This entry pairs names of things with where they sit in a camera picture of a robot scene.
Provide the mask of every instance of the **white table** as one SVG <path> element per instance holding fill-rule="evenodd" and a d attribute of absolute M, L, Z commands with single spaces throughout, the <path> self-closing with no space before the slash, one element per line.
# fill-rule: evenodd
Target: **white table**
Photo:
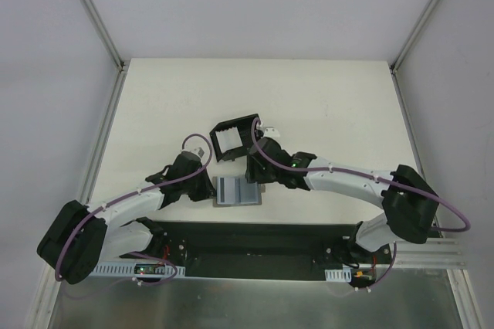
<path fill-rule="evenodd" d="M 208 137 L 220 121 L 258 113 L 290 154 L 306 151 L 346 165 L 412 167 L 414 157 L 385 62 L 268 59 L 132 59 L 93 200 L 134 190 L 171 164 L 183 138 Z M 191 148 L 200 144 L 191 140 Z M 209 176 L 243 175 L 245 158 L 213 162 Z M 262 205 L 213 208 L 179 202 L 156 220 L 357 223 L 379 209 L 328 192 L 266 186 Z"/>

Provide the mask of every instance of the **white wall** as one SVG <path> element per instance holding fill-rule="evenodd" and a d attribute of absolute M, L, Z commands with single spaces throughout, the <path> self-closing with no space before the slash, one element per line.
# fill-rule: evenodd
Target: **white wall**
<path fill-rule="evenodd" d="M 24 326 L 36 247 L 74 198 L 116 77 L 79 0 L 0 0 L 0 327 Z"/>
<path fill-rule="evenodd" d="M 458 237 L 487 327 L 494 327 L 493 19 L 494 0 L 444 0 L 398 74 L 428 180 L 472 220 Z"/>
<path fill-rule="evenodd" d="M 124 59 L 387 60 L 428 0 L 94 0 Z"/>

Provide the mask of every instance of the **gray floor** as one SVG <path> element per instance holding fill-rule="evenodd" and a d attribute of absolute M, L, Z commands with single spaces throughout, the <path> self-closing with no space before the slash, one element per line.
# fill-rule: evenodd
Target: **gray floor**
<path fill-rule="evenodd" d="M 112 279 L 89 278 L 67 292 L 91 293 Z M 443 271 L 394 270 L 371 293 L 345 284 L 263 280 L 122 282 L 87 300 L 57 300 L 51 328 L 461 328 Z"/>

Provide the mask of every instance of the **white panel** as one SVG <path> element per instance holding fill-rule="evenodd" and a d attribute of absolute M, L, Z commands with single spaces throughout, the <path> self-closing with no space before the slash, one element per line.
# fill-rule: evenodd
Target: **white panel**
<path fill-rule="evenodd" d="M 185 136 L 258 113 L 289 153 L 306 151 L 373 169 L 413 165 L 386 62 L 132 59 L 93 199 L 131 190 L 180 152 Z M 204 145 L 194 139 L 189 148 Z M 245 158 L 213 162 L 210 177 L 245 174 Z M 154 219 L 204 222 L 357 223 L 382 212 L 330 192 L 267 184 L 262 205 L 214 208 L 179 202 Z"/>
<path fill-rule="evenodd" d="M 472 220 L 458 237 L 486 327 L 494 327 L 493 19 L 494 0 L 444 0 L 399 73 L 425 174 Z"/>
<path fill-rule="evenodd" d="M 130 57 L 388 62 L 428 0 L 94 0 Z"/>
<path fill-rule="evenodd" d="M 0 327 L 24 328 L 36 247 L 76 196 L 116 74 L 79 0 L 0 0 Z"/>

